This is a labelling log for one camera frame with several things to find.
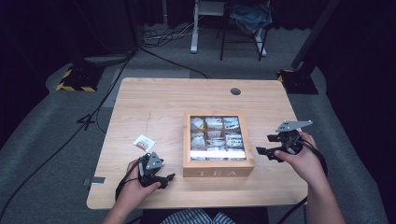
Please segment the white tea bag packet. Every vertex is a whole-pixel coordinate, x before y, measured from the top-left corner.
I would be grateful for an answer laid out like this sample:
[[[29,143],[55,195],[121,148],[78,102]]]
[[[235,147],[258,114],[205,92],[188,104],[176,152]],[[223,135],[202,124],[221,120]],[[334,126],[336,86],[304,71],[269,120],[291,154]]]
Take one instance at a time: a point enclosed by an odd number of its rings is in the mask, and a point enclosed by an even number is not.
[[[151,140],[150,138],[146,137],[143,134],[140,134],[134,141],[134,145],[136,147],[139,147],[146,152],[149,152],[154,147],[155,144],[156,144],[155,141]]]

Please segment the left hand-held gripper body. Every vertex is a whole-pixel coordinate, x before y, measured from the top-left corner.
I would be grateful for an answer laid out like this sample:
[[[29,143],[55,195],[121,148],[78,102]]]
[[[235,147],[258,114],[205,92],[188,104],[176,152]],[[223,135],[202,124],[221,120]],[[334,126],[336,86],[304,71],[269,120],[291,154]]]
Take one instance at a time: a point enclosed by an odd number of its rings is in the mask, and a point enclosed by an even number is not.
[[[163,167],[163,160],[155,152],[147,153],[138,162],[139,182],[142,187],[148,187],[153,183],[160,182],[164,186],[164,178],[156,176],[156,173]]]

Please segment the grey tape strip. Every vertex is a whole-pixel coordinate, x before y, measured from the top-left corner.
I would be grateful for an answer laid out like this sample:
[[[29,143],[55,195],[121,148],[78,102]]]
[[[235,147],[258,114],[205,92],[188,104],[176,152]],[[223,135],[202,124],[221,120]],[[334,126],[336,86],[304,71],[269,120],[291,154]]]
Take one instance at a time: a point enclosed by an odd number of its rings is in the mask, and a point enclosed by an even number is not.
[[[97,185],[97,184],[104,184],[105,183],[105,178],[101,176],[93,176],[91,178],[85,178],[82,182],[83,186],[91,186],[91,185]]]

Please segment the person's right hand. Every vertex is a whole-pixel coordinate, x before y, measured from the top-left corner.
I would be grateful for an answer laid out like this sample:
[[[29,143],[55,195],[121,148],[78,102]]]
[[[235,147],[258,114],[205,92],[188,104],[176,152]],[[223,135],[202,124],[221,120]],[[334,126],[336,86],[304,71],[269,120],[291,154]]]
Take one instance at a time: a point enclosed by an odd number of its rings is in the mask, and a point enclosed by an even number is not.
[[[275,156],[290,164],[310,187],[322,186],[327,181],[318,157],[307,146],[303,146],[303,149],[296,155],[276,150]]]

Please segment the white desk leg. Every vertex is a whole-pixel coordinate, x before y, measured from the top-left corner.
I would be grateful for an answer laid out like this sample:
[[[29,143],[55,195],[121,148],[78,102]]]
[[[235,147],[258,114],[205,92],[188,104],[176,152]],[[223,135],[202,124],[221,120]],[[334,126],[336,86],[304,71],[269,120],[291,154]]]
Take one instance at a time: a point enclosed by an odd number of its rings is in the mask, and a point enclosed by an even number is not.
[[[194,0],[193,30],[191,35],[190,52],[198,52],[199,19],[201,16],[221,17],[224,11],[225,0]]]

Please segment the group of boxed tea bags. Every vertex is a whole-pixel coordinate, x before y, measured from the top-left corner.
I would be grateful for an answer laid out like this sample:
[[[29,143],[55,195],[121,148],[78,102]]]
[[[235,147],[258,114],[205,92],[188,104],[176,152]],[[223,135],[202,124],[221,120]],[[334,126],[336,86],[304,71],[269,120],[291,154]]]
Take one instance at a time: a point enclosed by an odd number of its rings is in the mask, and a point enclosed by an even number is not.
[[[244,161],[246,156],[238,117],[192,117],[192,161]]]

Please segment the person's left hand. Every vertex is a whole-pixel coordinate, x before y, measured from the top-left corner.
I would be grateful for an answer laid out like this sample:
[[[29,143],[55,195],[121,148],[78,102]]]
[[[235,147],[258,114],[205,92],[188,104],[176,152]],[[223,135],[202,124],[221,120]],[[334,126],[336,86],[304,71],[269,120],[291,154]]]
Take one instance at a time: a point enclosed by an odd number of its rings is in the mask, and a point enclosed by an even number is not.
[[[160,182],[153,183],[148,187],[142,187],[138,180],[139,168],[137,160],[131,161],[128,165],[127,177],[123,188],[117,199],[117,204],[127,213],[132,212],[140,205],[152,192],[161,186]]]

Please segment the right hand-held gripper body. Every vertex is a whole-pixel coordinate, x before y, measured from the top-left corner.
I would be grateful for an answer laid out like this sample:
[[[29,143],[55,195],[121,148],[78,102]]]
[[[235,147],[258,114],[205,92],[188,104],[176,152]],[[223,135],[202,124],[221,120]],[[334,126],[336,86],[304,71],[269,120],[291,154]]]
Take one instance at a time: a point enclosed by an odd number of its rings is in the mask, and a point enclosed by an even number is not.
[[[303,145],[300,142],[301,136],[299,134],[299,129],[312,125],[312,120],[306,121],[283,121],[276,128],[276,141],[281,143],[283,150],[288,152],[289,154],[296,155],[298,154]]]

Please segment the black metal chair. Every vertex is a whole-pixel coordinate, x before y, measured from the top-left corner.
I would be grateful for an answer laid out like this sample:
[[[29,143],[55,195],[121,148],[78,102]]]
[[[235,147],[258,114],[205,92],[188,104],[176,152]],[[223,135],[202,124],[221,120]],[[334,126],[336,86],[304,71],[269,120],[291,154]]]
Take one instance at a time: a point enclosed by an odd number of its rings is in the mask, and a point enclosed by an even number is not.
[[[268,31],[271,29],[271,26],[273,23],[271,23],[270,25],[267,25],[266,27],[256,31],[256,32],[247,32],[244,31],[242,29],[240,29],[239,27],[236,26],[234,19],[231,18],[230,15],[230,10],[231,10],[231,6],[233,4],[241,4],[241,3],[251,3],[251,2],[266,2],[269,1],[270,5],[271,5],[271,9],[272,9],[272,3],[271,0],[227,0],[225,2],[224,5],[224,11],[223,11],[223,15],[222,15],[222,25],[219,28],[218,31],[218,35],[221,35],[221,47],[220,47],[220,56],[219,59],[222,60],[223,59],[223,53],[224,53],[224,47],[226,44],[238,44],[238,43],[254,43],[256,45],[256,47],[258,48],[258,61],[260,61],[262,59],[263,56],[266,55],[265,52],[265,42],[266,42],[266,38],[268,35]],[[235,26],[237,28],[239,28],[240,30],[242,30],[243,32],[249,34],[252,38],[251,41],[249,40],[229,40],[226,38],[226,33],[227,30],[230,29],[232,26]]]

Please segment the person's striped clothing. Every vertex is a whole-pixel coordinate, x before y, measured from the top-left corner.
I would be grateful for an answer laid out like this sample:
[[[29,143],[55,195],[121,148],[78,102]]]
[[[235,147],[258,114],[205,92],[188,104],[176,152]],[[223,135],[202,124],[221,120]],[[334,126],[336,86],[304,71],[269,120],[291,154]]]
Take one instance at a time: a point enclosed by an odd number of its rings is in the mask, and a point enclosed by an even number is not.
[[[184,209],[165,218],[160,224],[236,224],[224,213],[210,217],[203,209]]]

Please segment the wooden tea box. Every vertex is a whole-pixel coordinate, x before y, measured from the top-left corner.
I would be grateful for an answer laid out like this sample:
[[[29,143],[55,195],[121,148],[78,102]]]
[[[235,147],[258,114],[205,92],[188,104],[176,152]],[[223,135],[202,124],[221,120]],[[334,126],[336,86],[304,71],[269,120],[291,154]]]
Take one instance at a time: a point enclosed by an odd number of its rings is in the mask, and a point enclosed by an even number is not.
[[[244,161],[192,161],[190,150],[190,121],[192,117],[238,117],[247,158]],[[255,167],[253,153],[248,138],[248,127],[243,112],[192,111],[184,116],[184,177],[243,177],[249,176]]]

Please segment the blue cloth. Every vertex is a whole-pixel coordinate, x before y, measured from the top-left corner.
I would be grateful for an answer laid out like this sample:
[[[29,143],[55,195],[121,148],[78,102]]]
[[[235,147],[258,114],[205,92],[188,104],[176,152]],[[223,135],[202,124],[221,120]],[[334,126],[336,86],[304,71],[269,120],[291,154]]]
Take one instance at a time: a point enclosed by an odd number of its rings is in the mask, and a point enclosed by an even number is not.
[[[230,10],[231,18],[240,29],[256,32],[273,22],[272,9],[269,1],[245,2],[233,4]]]

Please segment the dark slanted stand beam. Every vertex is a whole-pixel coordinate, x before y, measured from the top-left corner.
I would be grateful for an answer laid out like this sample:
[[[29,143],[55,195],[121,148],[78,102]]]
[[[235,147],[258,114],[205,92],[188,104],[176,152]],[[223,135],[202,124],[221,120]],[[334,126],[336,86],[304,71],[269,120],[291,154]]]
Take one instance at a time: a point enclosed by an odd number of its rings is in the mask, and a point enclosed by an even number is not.
[[[308,54],[308,51],[314,45],[315,40],[318,38],[320,32],[324,29],[326,23],[332,16],[340,1],[341,0],[329,0],[328,5],[324,8],[311,33],[309,34],[302,47],[300,48],[299,52],[297,53],[296,57],[292,61],[292,68],[298,69],[300,67],[300,64],[304,61],[304,57]]]

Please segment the yellow black striped stand base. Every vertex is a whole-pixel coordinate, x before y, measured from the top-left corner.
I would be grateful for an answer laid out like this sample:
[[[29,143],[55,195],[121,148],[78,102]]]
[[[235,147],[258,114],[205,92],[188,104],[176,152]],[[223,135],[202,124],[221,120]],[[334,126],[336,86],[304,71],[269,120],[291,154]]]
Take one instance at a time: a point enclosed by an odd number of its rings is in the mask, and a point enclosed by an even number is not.
[[[78,67],[70,65],[56,90],[95,92],[104,71],[105,68],[101,66]]]
[[[299,70],[282,69],[276,72],[277,80],[287,94],[318,94],[311,76],[305,76]]]

